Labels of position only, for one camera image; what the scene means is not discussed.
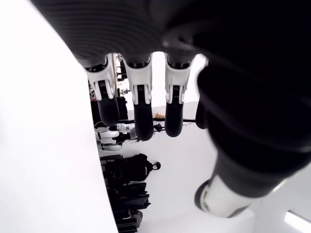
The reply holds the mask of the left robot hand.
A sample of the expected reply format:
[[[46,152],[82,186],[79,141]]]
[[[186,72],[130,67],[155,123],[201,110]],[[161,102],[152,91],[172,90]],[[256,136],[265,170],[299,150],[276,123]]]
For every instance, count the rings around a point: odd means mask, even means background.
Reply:
[[[153,135],[151,59],[165,54],[166,119],[180,134],[194,57],[196,124],[218,150],[199,209],[231,218],[311,161],[308,0],[34,0],[84,68],[106,126],[120,118],[111,53],[122,56],[140,140]]]

